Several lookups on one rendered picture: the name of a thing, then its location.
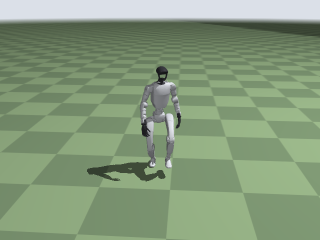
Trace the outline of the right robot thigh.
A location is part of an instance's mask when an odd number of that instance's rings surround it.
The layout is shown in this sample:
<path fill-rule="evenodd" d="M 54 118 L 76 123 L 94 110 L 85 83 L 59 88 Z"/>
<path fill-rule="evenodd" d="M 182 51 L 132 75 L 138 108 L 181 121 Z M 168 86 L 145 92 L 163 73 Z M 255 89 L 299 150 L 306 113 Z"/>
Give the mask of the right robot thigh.
<path fill-rule="evenodd" d="M 146 126 L 150 130 L 150 132 L 147 130 L 147 133 L 150 135 L 146 137 L 147 142 L 147 149 L 149 152 L 152 152 L 155 150 L 155 145 L 153 144 L 153 133 L 154 133 L 154 116 L 150 116 L 146 118 Z"/>

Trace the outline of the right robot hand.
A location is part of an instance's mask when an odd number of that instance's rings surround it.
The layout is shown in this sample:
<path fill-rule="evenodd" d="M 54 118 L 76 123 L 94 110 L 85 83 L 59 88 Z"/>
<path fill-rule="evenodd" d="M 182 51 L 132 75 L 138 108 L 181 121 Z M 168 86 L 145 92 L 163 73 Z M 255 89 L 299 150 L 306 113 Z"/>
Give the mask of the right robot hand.
<path fill-rule="evenodd" d="M 142 135 L 143 135 L 144 137 L 149 137 L 150 135 L 148 134 L 147 130 L 148 130 L 149 132 L 151 132 L 151 131 L 147 128 L 146 124 L 147 124 L 147 120 L 144 119 L 144 123 L 141 123 L 141 125 L 142 125 L 142 128 L 141 128 L 141 130 L 142 130 Z M 147 135 L 148 135 L 148 136 L 147 136 Z"/>

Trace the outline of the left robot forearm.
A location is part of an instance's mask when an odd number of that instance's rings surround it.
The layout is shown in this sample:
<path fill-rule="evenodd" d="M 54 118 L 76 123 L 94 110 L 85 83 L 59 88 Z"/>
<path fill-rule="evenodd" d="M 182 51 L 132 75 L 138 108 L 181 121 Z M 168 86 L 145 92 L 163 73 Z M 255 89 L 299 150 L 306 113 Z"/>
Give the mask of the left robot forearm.
<path fill-rule="evenodd" d="M 175 109 L 176 115 L 177 115 L 177 113 L 180 113 L 180 116 L 181 116 L 178 97 L 177 97 L 177 101 L 178 101 L 178 102 L 173 103 L 174 109 Z"/>

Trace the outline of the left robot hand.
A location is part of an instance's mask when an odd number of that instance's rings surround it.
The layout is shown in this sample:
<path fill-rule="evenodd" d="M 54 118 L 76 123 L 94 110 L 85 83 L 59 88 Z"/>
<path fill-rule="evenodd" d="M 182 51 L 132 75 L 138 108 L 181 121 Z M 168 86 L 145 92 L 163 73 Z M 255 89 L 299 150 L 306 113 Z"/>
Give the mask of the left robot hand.
<path fill-rule="evenodd" d="M 180 113 L 177 113 L 178 124 L 176 125 L 176 129 L 180 127 L 181 117 L 182 117 L 182 116 L 180 116 Z"/>

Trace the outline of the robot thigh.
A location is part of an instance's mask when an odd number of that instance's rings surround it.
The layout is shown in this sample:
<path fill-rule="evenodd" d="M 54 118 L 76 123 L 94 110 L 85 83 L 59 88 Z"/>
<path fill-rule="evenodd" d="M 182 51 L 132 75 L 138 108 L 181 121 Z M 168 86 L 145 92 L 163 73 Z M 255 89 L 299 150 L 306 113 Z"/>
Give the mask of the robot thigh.
<path fill-rule="evenodd" d="M 167 128 L 167 136 L 166 141 L 167 143 L 172 143 L 174 138 L 174 117 L 171 113 L 165 114 L 164 118 L 166 128 Z"/>
<path fill-rule="evenodd" d="M 146 137 L 147 142 L 147 149 L 149 152 L 152 152 L 155 150 L 155 145 L 153 144 L 153 133 L 154 133 L 154 116 L 150 116 L 146 118 L 146 126 L 150 130 L 150 132 L 147 130 L 147 133 L 150 135 Z"/>

